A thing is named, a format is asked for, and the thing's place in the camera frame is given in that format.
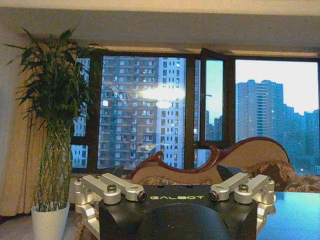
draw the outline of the silver metal arm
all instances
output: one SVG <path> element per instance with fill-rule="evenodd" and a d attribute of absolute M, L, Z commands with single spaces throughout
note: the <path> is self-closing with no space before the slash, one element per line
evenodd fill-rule
<path fill-rule="evenodd" d="M 276 212 L 275 182 L 265 175 L 257 175 L 250 179 L 246 173 L 237 173 L 226 181 L 210 187 L 209 197 L 212 201 L 226 201 L 234 192 L 234 200 L 241 204 L 258 203 L 256 232 L 259 233 L 266 224 L 267 215 Z"/>
<path fill-rule="evenodd" d="M 75 211 L 83 216 L 84 225 L 97 239 L 100 239 L 100 225 L 92 204 L 101 199 L 107 205 L 118 204 L 121 193 L 133 202 L 143 202 L 147 197 L 141 185 L 132 184 L 110 173 L 103 174 L 100 179 L 87 175 L 74 182 Z"/>
<path fill-rule="evenodd" d="M 120 177 L 105 173 L 101 176 L 101 181 L 108 185 L 116 185 L 125 198 L 131 202 L 143 202 L 146 200 L 147 194 L 144 188 L 139 184 L 133 184 Z"/>
<path fill-rule="evenodd" d="M 249 174 L 239 172 L 222 183 L 212 185 L 210 187 L 210 199 L 217 202 L 228 200 L 229 194 L 232 193 L 239 184 L 247 183 L 249 178 Z"/>

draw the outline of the white flower pot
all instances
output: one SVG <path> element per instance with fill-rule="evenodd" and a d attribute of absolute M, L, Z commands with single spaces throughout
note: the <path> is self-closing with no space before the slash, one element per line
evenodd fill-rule
<path fill-rule="evenodd" d="M 36 211 L 31 209 L 34 240 L 62 240 L 66 227 L 70 204 L 56 211 Z"/>

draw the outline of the high-rise building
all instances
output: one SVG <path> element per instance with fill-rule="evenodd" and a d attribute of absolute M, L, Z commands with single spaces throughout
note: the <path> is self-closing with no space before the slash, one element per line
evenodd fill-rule
<path fill-rule="evenodd" d="M 185 69 L 184 58 L 103 57 L 98 168 L 134 169 L 160 150 L 167 164 L 183 168 L 185 96 L 164 91 L 159 101 L 143 92 L 185 91 Z"/>
<path fill-rule="evenodd" d="M 252 136 L 280 140 L 283 127 L 283 85 L 269 80 L 236 84 L 236 141 Z"/>
<path fill-rule="evenodd" d="M 319 170 L 319 110 L 296 113 L 284 104 L 282 84 L 269 80 L 236 84 L 236 141 L 256 136 L 278 141 L 298 173 Z"/>
<path fill-rule="evenodd" d="M 158 90 L 168 93 L 186 89 L 186 60 L 176 57 L 158 59 Z M 184 167 L 185 142 L 185 93 L 184 96 L 164 96 L 167 108 L 157 108 L 156 118 L 156 151 L 163 151 L 163 160 L 172 167 Z"/>

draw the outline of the glass pane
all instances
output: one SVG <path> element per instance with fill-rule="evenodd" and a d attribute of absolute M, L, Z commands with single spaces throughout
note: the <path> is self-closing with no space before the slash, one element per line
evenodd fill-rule
<path fill-rule="evenodd" d="M 77 169 L 86 169 L 88 165 L 88 146 L 72 145 L 72 167 Z"/>
<path fill-rule="evenodd" d="M 157 151 L 183 168 L 186 59 L 104 56 L 97 167 L 133 170 Z"/>
<path fill-rule="evenodd" d="M 299 174 L 320 174 L 316 62 L 237 60 L 236 141 L 279 142 Z"/>
<path fill-rule="evenodd" d="M 85 81 L 89 82 L 89 70 L 90 70 L 90 58 L 78 58 L 78 62 L 82 63 L 83 70 L 82 74 Z M 75 137 L 84 137 L 86 135 L 86 123 L 87 123 L 87 112 L 83 111 L 81 116 L 74 120 L 74 134 Z"/>
<path fill-rule="evenodd" d="M 200 100 L 201 100 L 201 61 L 195 60 L 194 66 L 194 129 L 193 140 L 200 140 Z"/>
<path fill-rule="evenodd" d="M 194 150 L 194 168 L 199 168 L 205 164 L 211 155 L 210 149 L 195 149 Z"/>
<path fill-rule="evenodd" d="M 223 130 L 223 61 L 207 60 L 205 76 L 205 140 L 221 141 Z"/>

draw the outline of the potted plant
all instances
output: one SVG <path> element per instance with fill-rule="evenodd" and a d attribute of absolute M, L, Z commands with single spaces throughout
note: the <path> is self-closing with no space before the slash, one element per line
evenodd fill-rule
<path fill-rule="evenodd" d="M 30 39 L 29 45 L 6 45 L 22 50 L 21 72 L 26 72 L 28 78 L 20 87 L 20 104 L 30 101 L 26 114 L 35 114 L 46 131 L 32 208 L 33 232 L 35 239 L 58 240 L 63 237 L 69 211 L 74 121 L 86 112 L 94 97 L 77 59 L 88 57 L 92 48 L 81 47 L 71 39 L 75 28 L 48 39 L 36 38 L 23 30 Z M 53 229 L 55 225 L 62 229 Z"/>

